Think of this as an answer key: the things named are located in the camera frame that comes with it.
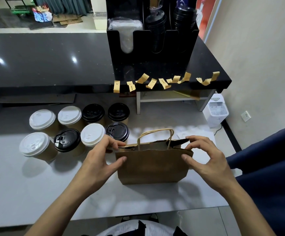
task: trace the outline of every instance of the black organizer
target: black organizer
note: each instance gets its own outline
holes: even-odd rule
[[[144,25],[150,14],[150,0],[106,0],[106,3],[108,19],[125,17],[140,20]],[[190,0],[189,6],[195,8],[196,0]],[[181,36],[177,30],[172,30],[170,23],[175,8],[176,0],[163,0],[162,10],[167,21],[163,48],[158,53],[151,50],[152,33],[149,30],[133,32],[134,48],[128,54],[121,50],[119,32],[107,31],[115,79],[127,80],[133,75],[138,79],[143,73],[156,79],[171,78],[185,73],[199,30],[196,24],[187,35]]]

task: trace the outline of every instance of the white table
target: white table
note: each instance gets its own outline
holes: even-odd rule
[[[128,144],[135,143],[145,131],[173,128],[176,134],[195,127],[208,130],[207,122],[195,105],[175,102],[145,103],[141,115],[136,115],[134,98],[115,98],[113,94],[78,95],[75,105],[83,108],[90,103],[101,104],[107,111],[110,104],[126,103],[131,115]],[[56,114],[66,105],[44,106]],[[29,116],[41,106],[3,108],[0,112],[0,227],[33,224],[46,208],[61,194],[74,177],[85,156],[72,158],[59,155],[46,163],[26,158],[19,151],[22,138],[33,132]],[[145,136],[142,141],[167,139],[161,131]],[[207,159],[197,151],[196,158]],[[115,161],[114,154],[106,156]],[[187,210],[228,205],[193,170],[178,183],[122,185],[117,173],[105,185],[87,198],[78,208],[73,220]]]

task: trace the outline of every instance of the paper bag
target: paper bag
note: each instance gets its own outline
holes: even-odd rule
[[[140,138],[157,131],[169,130],[168,140],[140,143]],[[126,156],[127,160],[118,169],[118,178],[123,185],[178,182],[188,172],[188,165],[181,158],[182,154],[193,156],[191,150],[180,146],[188,139],[172,140],[172,129],[159,129],[143,133],[137,144],[119,147],[116,159]]]

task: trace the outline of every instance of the white cup lid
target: white cup lid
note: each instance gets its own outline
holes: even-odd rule
[[[81,119],[81,110],[76,106],[64,107],[58,113],[58,121],[64,125],[70,125]]]
[[[81,141],[88,147],[95,146],[104,136],[105,128],[98,123],[91,123],[81,131]]]
[[[32,157],[42,153],[50,144],[50,139],[43,132],[34,132],[27,135],[19,145],[19,151],[27,156]]]
[[[41,109],[34,112],[30,116],[29,123],[34,130],[41,130],[52,125],[55,119],[56,116],[52,111],[47,109]]]

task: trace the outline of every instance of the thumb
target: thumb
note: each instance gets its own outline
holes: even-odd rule
[[[182,154],[181,157],[190,167],[192,167],[194,169],[194,171],[196,171],[198,173],[198,171],[202,167],[201,163],[195,161],[192,157],[190,157],[189,155],[186,155],[186,154]]]
[[[108,172],[110,175],[113,175],[127,160],[126,156],[122,156],[121,158],[118,158],[116,162],[108,165]]]

